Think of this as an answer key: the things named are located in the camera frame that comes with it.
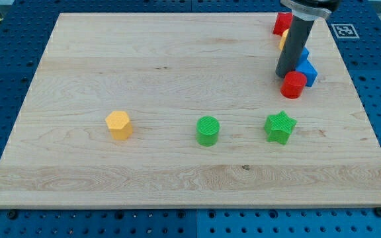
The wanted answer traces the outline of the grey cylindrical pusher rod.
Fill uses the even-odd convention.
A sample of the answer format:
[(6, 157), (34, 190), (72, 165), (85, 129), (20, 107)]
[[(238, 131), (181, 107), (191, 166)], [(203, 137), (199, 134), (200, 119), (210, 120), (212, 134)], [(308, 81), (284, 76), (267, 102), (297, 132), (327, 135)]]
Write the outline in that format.
[(313, 25), (313, 20), (304, 20), (297, 16), (292, 17), (292, 22), (276, 65), (275, 73), (278, 77), (284, 78), (287, 73), (296, 69)]

